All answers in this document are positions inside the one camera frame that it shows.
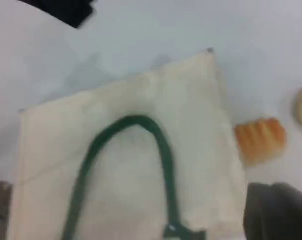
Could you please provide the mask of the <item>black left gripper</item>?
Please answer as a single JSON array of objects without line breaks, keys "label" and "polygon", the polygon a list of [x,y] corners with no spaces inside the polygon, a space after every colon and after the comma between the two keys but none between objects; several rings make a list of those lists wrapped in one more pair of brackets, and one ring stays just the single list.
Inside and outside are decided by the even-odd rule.
[{"label": "black left gripper", "polygon": [[93,0],[40,0],[38,3],[41,10],[75,29],[93,14]]}]

